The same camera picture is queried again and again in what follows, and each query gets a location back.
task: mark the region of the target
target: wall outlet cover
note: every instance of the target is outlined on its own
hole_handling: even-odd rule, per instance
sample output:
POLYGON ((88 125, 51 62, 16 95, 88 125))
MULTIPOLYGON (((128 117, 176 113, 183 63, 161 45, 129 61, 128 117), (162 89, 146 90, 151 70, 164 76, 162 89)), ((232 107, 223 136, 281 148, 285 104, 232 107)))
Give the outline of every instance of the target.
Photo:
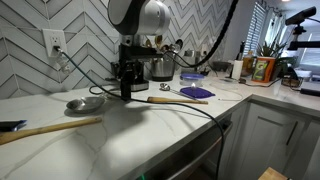
POLYGON ((66 38, 62 30, 42 29, 42 32, 49 58, 59 56, 59 53, 53 49, 54 46, 60 46, 60 48, 67 53, 66 38))

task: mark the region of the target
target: kitchen counter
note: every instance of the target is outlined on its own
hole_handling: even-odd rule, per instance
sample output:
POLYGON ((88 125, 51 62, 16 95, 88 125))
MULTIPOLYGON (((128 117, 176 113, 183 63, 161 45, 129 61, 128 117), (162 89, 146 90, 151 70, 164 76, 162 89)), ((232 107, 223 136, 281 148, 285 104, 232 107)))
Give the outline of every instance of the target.
MULTIPOLYGON (((178 82, 179 77, 175 76, 174 81, 167 84, 179 90, 182 86, 178 82)), ((148 91, 133 93, 132 96, 144 100, 148 96, 183 98, 160 91, 159 84, 150 82, 148 91)), ((320 97, 300 94, 281 86, 280 82, 270 88, 249 87, 227 83, 212 75, 203 84, 203 88, 216 96, 206 99, 209 105, 191 106, 218 120, 245 101, 257 101, 320 117, 320 97)), ((66 110, 68 101, 83 96, 91 96, 87 88, 1 100, 0 120, 27 119, 24 129, 89 116, 102 116, 103 122, 0 146, 0 179, 133 179, 213 125, 210 119, 186 107, 126 103, 117 99, 107 100, 98 111, 86 116, 66 110)))

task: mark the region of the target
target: window blinds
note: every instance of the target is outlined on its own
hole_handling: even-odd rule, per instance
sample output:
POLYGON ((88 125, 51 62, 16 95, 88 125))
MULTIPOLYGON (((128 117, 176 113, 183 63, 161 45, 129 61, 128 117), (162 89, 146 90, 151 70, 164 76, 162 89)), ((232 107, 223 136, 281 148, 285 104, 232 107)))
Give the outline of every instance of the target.
MULTIPOLYGON (((311 33, 309 41, 320 41, 320 32, 311 33)), ((300 64, 320 66, 320 49, 319 48, 305 48, 300 64)))
POLYGON ((266 14, 266 10, 256 2, 244 48, 244 54, 247 54, 249 50, 255 51, 257 49, 266 14))

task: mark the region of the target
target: purple lid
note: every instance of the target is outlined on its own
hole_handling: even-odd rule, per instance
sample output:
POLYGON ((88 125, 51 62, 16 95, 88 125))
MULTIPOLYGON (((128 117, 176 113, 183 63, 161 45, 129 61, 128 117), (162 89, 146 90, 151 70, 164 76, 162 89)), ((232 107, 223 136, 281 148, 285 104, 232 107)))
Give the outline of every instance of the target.
POLYGON ((204 76, 202 74, 189 74, 189 73, 184 73, 180 75, 180 78, 182 79, 204 79, 204 76))
POLYGON ((192 88, 192 87, 186 87, 180 89, 180 92, 189 95, 191 97, 202 99, 202 98, 208 98, 211 96, 215 96, 215 94, 211 93, 210 91, 207 91, 202 88, 192 88))

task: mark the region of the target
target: silver bowl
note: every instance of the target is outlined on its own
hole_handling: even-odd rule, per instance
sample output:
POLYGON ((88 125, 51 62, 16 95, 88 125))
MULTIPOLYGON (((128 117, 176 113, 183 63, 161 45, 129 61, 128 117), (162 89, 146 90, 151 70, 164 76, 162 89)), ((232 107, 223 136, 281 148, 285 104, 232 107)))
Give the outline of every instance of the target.
POLYGON ((67 108, 75 113, 91 113, 98 110, 104 103, 104 99, 100 97, 82 97, 67 103, 67 108))

